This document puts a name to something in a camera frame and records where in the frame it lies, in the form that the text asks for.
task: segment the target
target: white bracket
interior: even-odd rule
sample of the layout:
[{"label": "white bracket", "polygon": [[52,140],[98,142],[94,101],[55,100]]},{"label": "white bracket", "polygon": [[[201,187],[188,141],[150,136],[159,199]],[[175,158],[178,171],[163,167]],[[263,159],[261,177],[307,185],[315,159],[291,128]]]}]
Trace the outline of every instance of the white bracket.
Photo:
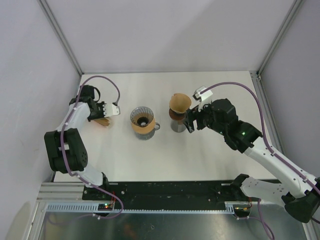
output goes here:
[{"label": "white bracket", "polygon": [[103,114],[105,118],[119,115],[120,114],[120,107],[114,105],[113,103],[106,103],[103,105]]},{"label": "white bracket", "polygon": [[197,90],[195,90],[195,92],[193,93],[194,99],[197,101],[200,101],[199,107],[198,107],[199,112],[203,109],[204,105],[211,104],[212,102],[212,96],[213,96],[212,91],[209,90],[200,94],[202,91],[206,89],[207,88],[205,86],[201,86]]},{"label": "white bracket", "polygon": [[287,195],[289,190],[282,183],[270,183],[248,177],[242,182],[240,187],[247,197],[263,199],[267,202],[275,203],[281,207],[285,206],[282,196]]},{"label": "white bracket", "polygon": [[83,171],[72,171],[73,174],[77,174],[76,176],[79,178],[83,178],[90,185],[85,185],[87,188],[92,188],[91,185],[101,186],[104,181],[104,176],[102,172],[95,169],[89,162]]}]

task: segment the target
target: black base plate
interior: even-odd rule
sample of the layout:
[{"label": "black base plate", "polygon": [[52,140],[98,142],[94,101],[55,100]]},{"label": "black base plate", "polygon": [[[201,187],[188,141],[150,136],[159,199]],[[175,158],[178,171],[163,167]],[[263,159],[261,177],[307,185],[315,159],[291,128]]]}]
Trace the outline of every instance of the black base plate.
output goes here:
[{"label": "black base plate", "polygon": [[[228,185],[231,182],[232,180],[110,182],[108,191],[114,192],[127,210],[225,210],[225,202],[248,201],[239,188]],[[110,201],[111,197],[95,188],[84,187],[82,199]],[[117,201],[115,208],[121,208]]]}]

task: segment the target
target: white tabletop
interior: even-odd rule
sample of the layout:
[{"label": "white tabletop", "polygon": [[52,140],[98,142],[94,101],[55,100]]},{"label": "white tabletop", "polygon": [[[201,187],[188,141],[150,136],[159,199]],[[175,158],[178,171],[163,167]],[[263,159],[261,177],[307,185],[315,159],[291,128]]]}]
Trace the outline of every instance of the white tabletop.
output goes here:
[{"label": "white tabletop", "polygon": [[[172,131],[169,101],[174,93],[192,98],[194,91],[220,82],[238,82],[254,91],[248,71],[117,73],[103,74],[120,89],[118,103],[121,114],[113,116],[112,124],[103,127],[86,122],[80,131],[88,153],[88,161],[111,182],[119,181],[205,181],[233,180],[239,174],[257,179],[274,179],[260,164],[238,151],[231,150],[223,136],[205,128],[189,133]],[[82,76],[81,82],[91,74]],[[103,78],[88,84],[97,87],[101,100],[114,102],[117,92]],[[261,130],[258,107],[253,97],[235,85],[212,90],[214,99],[228,98],[235,106],[239,119]],[[130,113],[139,106],[152,109],[160,130],[149,140],[139,140],[131,128]],[[57,172],[55,182],[77,182],[76,177]]]}]

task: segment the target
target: white wall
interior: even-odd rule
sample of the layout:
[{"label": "white wall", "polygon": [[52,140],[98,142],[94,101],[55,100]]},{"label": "white wall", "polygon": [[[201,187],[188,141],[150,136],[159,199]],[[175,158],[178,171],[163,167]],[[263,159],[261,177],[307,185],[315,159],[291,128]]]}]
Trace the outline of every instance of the white wall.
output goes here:
[{"label": "white wall", "polygon": [[287,156],[320,177],[319,13],[305,1],[262,79]]},{"label": "white wall", "polygon": [[36,0],[1,1],[0,32],[0,239],[19,240],[51,174],[44,134],[67,113],[79,76]]},{"label": "white wall", "polygon": [[294,0],[47,0],[82,71],[257,70]]}]

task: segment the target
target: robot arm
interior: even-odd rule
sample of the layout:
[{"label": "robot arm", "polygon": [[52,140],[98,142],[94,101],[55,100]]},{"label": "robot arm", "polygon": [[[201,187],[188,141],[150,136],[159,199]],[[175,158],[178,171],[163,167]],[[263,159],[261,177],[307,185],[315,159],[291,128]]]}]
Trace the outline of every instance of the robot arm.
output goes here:
[{"label": "robot arm", "polygon": [[97,89],[93,86],[83,86],[77,107],[75,108],[76,98],[73,98],[69,103],[69,111],[66,117],[55,131],[47,132],[44,135],[44,142],[51,169],[63,174],[68,173],[61,152],[60,135],[67,116],[72,110],[75,110],[64,129],[64,148],[69,167],[76,176],[81,177],[92,185],[106,189],[108,187],[108,179],[103,172],[96,170],[88,163],[88,154],[79,131],[87,119],[91,121],[119,115],[120,108],[114,103],[95,101],[95,90]]},{"label": "robot arm", "polygon": [[233,150],[247,155],[265,167],[281,183],[269,183],[240,174],[232,183],[248,197],[255,197],[282,206],[295,219],[307,223],[320,205],[319,194],[302,179],[297,173],[285,165],[275,155],[279,155],[293,168],[307,177],[312,184],[320,188],[319,180],[312,174],[304,171],[286,156],[275,149],[271,153],[263,140],[262,133],[253,125],[239,120],[236,108],[228,99],[212,101],[212,92],[206,88],[197,89],[193,97],[200,104],[186,112],[184,124],[188,131],[205,127],[214,130],[224,137],[225,143]]}]

